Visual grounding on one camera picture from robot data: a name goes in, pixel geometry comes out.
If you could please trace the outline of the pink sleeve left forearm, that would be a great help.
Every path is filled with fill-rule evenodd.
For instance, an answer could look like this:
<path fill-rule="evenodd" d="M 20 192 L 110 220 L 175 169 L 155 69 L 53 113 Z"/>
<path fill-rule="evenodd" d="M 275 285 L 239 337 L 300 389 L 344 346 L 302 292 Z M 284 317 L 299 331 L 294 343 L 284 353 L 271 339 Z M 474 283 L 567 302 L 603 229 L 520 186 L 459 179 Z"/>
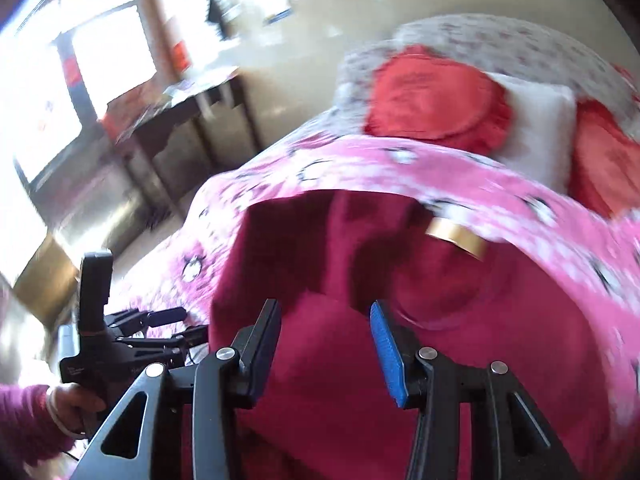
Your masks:
<path fill-rule="evenodd" d="M 21 465 L 37 466 L 74 446 L 52 418 L 47 398 L 46 385 L 1 386 L 1 440 Z"/>

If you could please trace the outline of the person's left hand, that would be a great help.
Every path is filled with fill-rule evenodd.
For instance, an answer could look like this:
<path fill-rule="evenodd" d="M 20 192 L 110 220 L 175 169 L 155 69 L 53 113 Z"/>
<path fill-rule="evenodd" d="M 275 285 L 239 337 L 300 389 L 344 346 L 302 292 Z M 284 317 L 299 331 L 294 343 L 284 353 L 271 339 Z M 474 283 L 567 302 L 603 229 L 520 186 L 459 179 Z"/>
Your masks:
<path fill-rule="evenodd" d="M 105 410 L 104 401 L 89 389 L 71 382 L 47 390 L 47 410 L 58 429 L 66 436 L 80 439 L 86 434 L 84 415 Z"/>

